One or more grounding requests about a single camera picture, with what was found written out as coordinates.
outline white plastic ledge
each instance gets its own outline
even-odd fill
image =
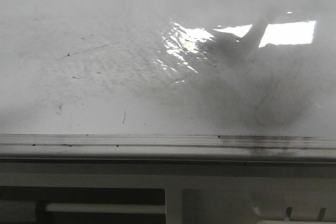
[[[105,214],[165,214],[165,206],[48,203],[46,212],[94,212]]]
[[[264,136],[0,135],[0,158],[336,163],[336,140]]]

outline white surface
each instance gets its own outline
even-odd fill
[[[334,3],[0,0],[0,132],[334,137]]]
[[[95,212],[106,214],[165,214],[165,206],[122,204],[48,203],[47,212]]]

